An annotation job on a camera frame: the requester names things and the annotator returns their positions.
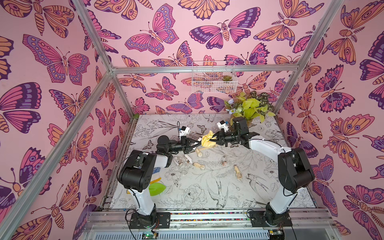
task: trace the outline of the pink wall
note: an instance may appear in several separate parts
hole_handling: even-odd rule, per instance
[[[278,115],[288,142],[301,144],[313,164],[310,188],[317,203],[328,207],[347,240],[384,236],[383,9],[384,1],[345,1],[345,14],[339,13],[352,20],[334,18],[323,54],[312,65],[321,72],[300,78],[294,100],[287,99],[292,107],[286,104]],[[350,35],[344,29],[354,33],[343,38]],[[338,53],[324,53],[328,45]]]
[[[71,101],[78,100],[82,106],[94,91],[98,78],[105,73],[101,61],[96,62],[94,52],[84,50],[85,33],[77,12],[73,10],[68,1],[34,2],[33,6],[26,2],[15,1],[13,3],[15,5],[1,2],[2,7],[0,7],[0,20],[7,23],[0,33],[0,155],[2,156],[0,221],[3,220],[24,187],[34,176],[45,160],[45,156],[52,150],[53,145],[57,142],[57,137],[60,137],[66,130],[70,123],[69,120],[72,119],[70,113],[78,111],[76,107],[66,106],[60,97],[65,96],[69,105]],[[64,14],[61,19],[63,21],[60,21],[61,24],[56,23],[60,19],[55,14],[59,13]],[[51,21],[46,17],[49,14],[52,14],[53,20]],[[38,26],[36,26],[35,17],[38,19]],[[50,26],[55,24],[57,24],[57,28],[54,28],[57,29],[56,32]],[[40,53],[41,50],[36,51],[36,47],[43,49],[42,53]],[[66,56],[66,61],[62,59],[62,53]],[[68,76],[65,73],[64,64],[68,64]],[[118,112],[120,108],[124,109],[117,93],[114,94],[113,104],[114,109],[109,98],[104,96],[96,107],[101,111],[105,108],[107,113],[109,109],[111,112],[114,110]],[[90,199],[90,201],[96,205],[100,203],[107,185],[106,173],[112,168],[112,164],[109,163],[108,167],[103,169],[101,163],[97,163],[92,158],[92,151],[103,147],[104,144],[109,144],[115,136],[119,138],[117,148],[119,151],[121,146],[119,128],[122,128],[123,131],[127,129],[128,124],[124,125],[121,116],[117,113],[113,133],[107,133],[104,136],[102,129],[98,126],[98,116],[95,110],[92,110],[91,114],[92,116],[89,116],[84,123],[84,127],[80,129],[78,137],[80,139],[81,134],[88,127],[92,127],[93,132],[90,131],[86,136],[86,138],[89,137],[89,142],[83,146],[82,142],[76,141],[77,150],[74,149],[73,156],[68,154],[69,162],[63,160],[67,165],[56,173],[60,167],[58,164],[57,169],[22,221],[22,224],[29,226],[37,223],[46,231],[45,237],[48,239],[71,239],[73,237],[76,222],[83,208],[87,206],[85,204],[83,207],[83,203],[89,197],[88,178],[93,167],[97,168],[103,184],[100,189],[101,193],[97,194],[94,191],[93,196],[96,199]],[[74,184],[73,189],[81,193],[79,199],[76,196],[68,196],[59,204],[65,188],[77,171],[81,171],[81,181],[80,179],[75,180],[79,186]],[[50,224],[51,216],[57,214],[56,209],[53,212],[40,209],[31,214],[32,211],[41,207],[51,208],[55,204],[56,195],[59,197],[56,204],[60,207],[64,218],[63,229],[58,228],[56,223]],[[29,235],[27,234],[28,236],[25,238],[32,237],[33,233],[34,231],[28,233]],[[40,234],[37,234],[31,239],[39,238]]]

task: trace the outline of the purple butterfly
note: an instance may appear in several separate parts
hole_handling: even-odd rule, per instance
[[[242,60],[239,57],[236,57],[234,55],[226,55],[224,61],[226,61],[225,65],[262,65],[266,64],[266,57],[268,57],[268,50],[265,49],[266,46],[263,43],[259,43],[251,52],[251,55],[248,58],[249,52],[247,52],[247,57],[244,58],[242,54],[240,56],[244,58]],[[236,76],[240,77],[243,75],[244,72],[236,72]]]
[[[33,123],[39,122],[40,114],[34,111],[15,109],[38,109],[40,107],[41,89],[37,83],[22,83],[8,90],[0,98],[0,130],[9,132],[8,120],[17,130],[28,133]]]
[[[333,173],[333,158],[327,154],[323,159],[320,159],[318,165],[311,165],[311,167],[317,178],[312,182],[313,191],[321,197],[323,204],[327,206],[331,215],[337,217],[336,201],[331,190],[328,188],[330,183],[327,182]]]
[[[100,178],[99,171],[97,168],[92,167],[91,173],[89,174],[88,179],[88,198],[85,196],[85,205],[83,211],[80,214],[79,220],[77,220],[76,227],[73,232],[72,240],[77,240],[84,231],[85,224],[88,222],[88,216],[91,212],[95,211],[97,206],[92,204],[96,201],[97,195],[102,191],[101,185],[103,184],[103,179]]]
[[[63,83],[66,75],[69,75],[73,84],[81,85],[81,74],[87,72],[90,64],[87,56],[75,53],[68,59],[66,56],[61,57],[51,45],[27,34],[24,34],[23,44],[33,52],[36,61],[47,66],[53,83]]]
[[[192,112],[192,108],[200,109],[204,107],[203,104],[201,103],[202,100],[203,100],[203,93],[201,91],[198,91],[198,92],[192,93],[189,96],[187,101],[184,100],[184,103],[171,104],[168,107],[166,107],[166,109],[168,111],[174,111],[174,112],[181,111],[182,113],[188,114]]]
[[[129,50],[136,49],[140,52],[149,50],[159,56],[160,53],[164,51],[164,46],[160,42],[164,41],[165,43],[171,44],[179,39],[172,29],[175,23],[172,17],[172,10],[173,8],[168,4],[162,5],[153,17],[153,31],[149,30],[149,34],[141,33],[130,37],[125,43],[125,46]]]
[[[210,106],[212,106],[209,109],[215,110],[217,113],[221,112],[225,108],[225,102],[221,98],[207,97],[207,102]]]
[[[293,95],[299,90],[299,83],[294,85],[291,89],[291,91],[288,94],[288,97],[286,100],[283,102],[283,108],[287,110],[291,115],[293,116],[295,114],[295,108],[293,107],[292,101],[295,99],[293,98]]]
[[[171,97],[179,94],[179,92],[175,90],[176,86],[171,84],[171,82],[169,81],[169,78],[167,77],[163,77],[162,85],[164,89],[161,87],[159,83],[156,83],[156,85],[159,88],[151,88],[153,91],[156,91],[156,92],[147,93],[145,94],[145,96],[150,98],[157,98],[159,100],[162,100],[165,98],[166,100],[171,101],[172,100]]]
[[[269,91],[271,92],[271,94],[269,94],[268,101],[270,103],[276,102],[278,97],[280,96],[280,93],[282,92],[286,84],[286,82],[284,82],[284,79],[285,78],[280,78],[279,80],[276,81],[274,90],[271,90],[271,88],[269,88]]]
[[[96,160],[96,162],[101,162],[103,170],[108,166],[108,160],[111,162],[116,159],[116,150],[118,149],[119,136],[116,136],[112,139],[109,147],[97,147],[92,150],[91,157]]]
[[[376,41],[373,43],[368,56],[379,60],[384,63],[384,32],[380,34]],[[377,85],[384,82],[384,65],[373,60],[365,59],[360,63],[360,69],[362,74],[360,80],[365,81],[371,78],[376,78],[373,81],[373,85]],[[374,99],[378,102],[378,107],[384,109],[384,84],[373,90],[369,94],[369,98]]]
[[[218,26],[200,26],[192,29],[189,35],[195,41],[202,44],[209,40],[206,44],[207,49],[222,48],[223,37],[226,41],[229,41],[229,35],[231,35],[235,43],[239,43],[243,38],[248,38],[251,35],[251,31],[242,28],[253,28],[259,16],[260,8],[250,8],[234,17],[228,26],[225,24],[228,20],[225,20],[223,23],[220,23],[221,28]]]
[[[287,122],[287,135],[287,140],[290,146],[294,148],[302,148],[307,154],[308,158],[316,157],[319,154],[317,149],[312,144],[302,140],[303,138],[300,137],[300,134],[296,132],[296,129],[290,122]]]
[[[353,211],[355,221],[367,230],[372,239],[381,240],[380,233],[368,214],[380,224],[382,221],[376,214],[382,213],[382,208],[370,207],[367,204],[380,204],[384,202],[384,189],[369,189],[365,186],[357,185],[356,190],[352,186],[344,186],[344,190],[350,195],[347,196],[350,201],[343,199],[343,204],[349,211]]]

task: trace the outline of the wire basket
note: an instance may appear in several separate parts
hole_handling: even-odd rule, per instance
[[[192,67],[192,92],[201,91],[203,93],[234,93],[237,87],[237,76],[234,65],[212,66],[212,70],[207,70],[212,61],[194,61],[194,65],[205,66],[199,69],[198,66]],[[231,81],[224,81],[223,77],[230,76]]]

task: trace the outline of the green leaves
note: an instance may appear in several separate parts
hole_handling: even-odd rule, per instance
[[[155,182],[149,185],[149,195],[156,196],[162,193],[166,189],[164,184]]]

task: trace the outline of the yellow cloth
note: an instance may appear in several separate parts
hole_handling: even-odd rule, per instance
[[[210,139],[216,139],[216,136],[213,137],[214,133],[210,130],[208,134],[204,135],[201,140],[201,146],[203,147],[212,147],[216,145],[215,142],[211,142]]]

